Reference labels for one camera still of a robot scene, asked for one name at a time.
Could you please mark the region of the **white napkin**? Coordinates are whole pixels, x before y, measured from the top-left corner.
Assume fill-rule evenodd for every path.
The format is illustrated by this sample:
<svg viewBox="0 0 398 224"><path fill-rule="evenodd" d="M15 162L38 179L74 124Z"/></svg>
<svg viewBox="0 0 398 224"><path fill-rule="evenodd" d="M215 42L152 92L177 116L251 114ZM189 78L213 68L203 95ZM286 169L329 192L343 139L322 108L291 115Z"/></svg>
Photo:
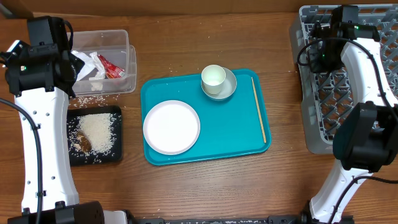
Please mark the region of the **white napkin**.
<svg viewBox="0 0 398 224"><path fill-rule="evenodd" d="M84 66L78 72L73 90L78 95L89 95L93 92L102 91L105 69L99 59L100 55L97 52L86 54L76 50L72 50L72 54L84 62Z"/></svg>

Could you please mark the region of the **grey shallow bowl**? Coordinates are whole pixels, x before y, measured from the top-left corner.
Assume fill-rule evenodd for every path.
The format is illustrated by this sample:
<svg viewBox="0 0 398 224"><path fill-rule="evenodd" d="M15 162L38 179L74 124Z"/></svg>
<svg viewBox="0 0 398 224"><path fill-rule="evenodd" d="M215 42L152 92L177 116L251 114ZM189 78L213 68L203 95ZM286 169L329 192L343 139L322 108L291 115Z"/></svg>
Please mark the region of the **grey shallow bowl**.
<svg viewBox="0 0 398 224"><path fill-rule="evenodd" d="M234 75L234 73L229 70L228 68L223 67L224 71L226 72L226 79L223 82L223 87L221 89L221 91L217 94L211 94L209 92L207 92L207 90L205 89L205 82L202 81L201 82L201 88L203 90L203 92L212 100L215 101L224 101L227 100L228 98L230 98L233 93L236 90L237 87L237 80L236 80L236 76Z"/></svg>

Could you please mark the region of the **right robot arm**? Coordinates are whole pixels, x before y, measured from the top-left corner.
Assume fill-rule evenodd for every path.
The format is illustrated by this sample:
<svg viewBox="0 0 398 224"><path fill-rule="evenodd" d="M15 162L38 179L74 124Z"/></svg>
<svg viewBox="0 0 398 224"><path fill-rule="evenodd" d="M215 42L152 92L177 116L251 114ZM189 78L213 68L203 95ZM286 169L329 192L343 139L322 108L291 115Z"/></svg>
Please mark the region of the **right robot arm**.
<svg viewBox="0 0 398 224"><path fill-rule="evenodd" d="M397 98L381 60L377 28L351 21L316 23L311 33L313 72L346 68L354 107L333 139L335 162L320 191L308 203L310 223L353 223L343 210L368 179L397 155Z"/></svg>

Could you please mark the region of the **white paper cup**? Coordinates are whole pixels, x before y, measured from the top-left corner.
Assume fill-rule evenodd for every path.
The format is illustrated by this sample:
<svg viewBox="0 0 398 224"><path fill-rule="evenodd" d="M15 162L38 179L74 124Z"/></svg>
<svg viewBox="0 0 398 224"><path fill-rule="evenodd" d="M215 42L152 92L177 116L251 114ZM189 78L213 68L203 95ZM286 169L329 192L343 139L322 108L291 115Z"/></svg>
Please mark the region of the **white paper cup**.
<svg viewBox="0 0 398 224"><path fill-rule="evenodd" d="M201 72L201 81L204 84L204 90L212 95L218 94L226 79L226 72L219 65L209 65Z"/></svg>

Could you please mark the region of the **large white plate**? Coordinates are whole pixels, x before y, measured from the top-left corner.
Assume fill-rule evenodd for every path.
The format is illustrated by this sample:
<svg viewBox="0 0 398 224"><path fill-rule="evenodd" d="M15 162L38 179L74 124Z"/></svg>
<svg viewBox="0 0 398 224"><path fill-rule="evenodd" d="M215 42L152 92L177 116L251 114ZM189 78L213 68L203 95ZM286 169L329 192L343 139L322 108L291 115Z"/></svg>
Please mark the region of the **large white plate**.
<svg viewBox="0 0 398 224"><path fill-rule="evenodd" d="M143 123L146 143L156 152L177 155L189 150L200 135L200 119L187 103L167 100L155 105Z"/></svg>

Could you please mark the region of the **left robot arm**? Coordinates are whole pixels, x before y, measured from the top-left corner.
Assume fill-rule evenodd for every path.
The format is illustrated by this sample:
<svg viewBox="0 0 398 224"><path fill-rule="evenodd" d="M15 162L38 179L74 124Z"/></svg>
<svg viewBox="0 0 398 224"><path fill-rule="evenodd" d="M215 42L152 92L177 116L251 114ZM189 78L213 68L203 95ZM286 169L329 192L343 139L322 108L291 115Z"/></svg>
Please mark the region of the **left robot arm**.
<svg viewBox="0 0 398 224"><path fill-rule="evenodd" d="M19 217L8 223L133 223L127 210L80 203L67 148L67 108L83 62L69 44L16 40L5 58L6 81L21 119L25 187Z"/></svg>

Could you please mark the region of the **brown food scrap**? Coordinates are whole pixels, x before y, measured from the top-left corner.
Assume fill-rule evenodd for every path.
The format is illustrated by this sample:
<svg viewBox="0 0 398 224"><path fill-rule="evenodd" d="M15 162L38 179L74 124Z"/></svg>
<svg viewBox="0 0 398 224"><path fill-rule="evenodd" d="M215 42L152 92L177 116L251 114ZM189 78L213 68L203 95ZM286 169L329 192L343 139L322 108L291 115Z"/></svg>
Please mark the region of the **brown food scrap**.
<svg viewBox="0 0 398 224"><path fill-rule="evenodd" d="M77 132L76 140L78 142L75 143L75 147L79 151L84 152L84 153L89 153L91 151L91 149L92 149L91 143L83 132L81 132L81 131Z"/></svg>

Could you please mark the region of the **red snack wrapper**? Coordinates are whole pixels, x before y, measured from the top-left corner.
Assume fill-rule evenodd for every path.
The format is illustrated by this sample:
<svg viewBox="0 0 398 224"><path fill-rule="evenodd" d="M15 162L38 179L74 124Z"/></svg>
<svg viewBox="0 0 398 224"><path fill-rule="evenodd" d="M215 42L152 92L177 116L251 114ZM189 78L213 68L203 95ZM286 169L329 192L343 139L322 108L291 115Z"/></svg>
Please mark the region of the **red snack wrapper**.
<svg viewBox="0 0 398 224"><path fill-rule="evenodd" d="M98 58L105 69L105 74L108 79L125 77L126 74L123 69L114 65L102 55L98 55Z"/></svg>

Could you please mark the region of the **wooden chopstick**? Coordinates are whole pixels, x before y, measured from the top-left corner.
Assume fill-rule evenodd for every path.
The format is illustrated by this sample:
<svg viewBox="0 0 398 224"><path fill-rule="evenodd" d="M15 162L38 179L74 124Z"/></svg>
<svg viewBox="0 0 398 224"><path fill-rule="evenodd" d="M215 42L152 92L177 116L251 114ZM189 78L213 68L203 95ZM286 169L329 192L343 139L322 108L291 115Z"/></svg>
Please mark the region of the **wooden chopstick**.
<svg viewBox="0 0 398 224"><path fill-rule="evenodd" d="M266 135L265 135L264 125L263 125L263 122L262 122L262 115L261 115L261 111L260 111L260 107L259 107L259 101L258 101L256 87L255 87L255 84L254 84L253 77L251 77L251 83L252 83L252 89L253 89L253 93L254 93L254 100L255 100L256 108L257 108L257 115L258 115L259 123L260 123L260 127L261 127L262 138L263 138L263 141L264 141L264 144L265 144L267 142L267 139L266 139Z"/></svg>

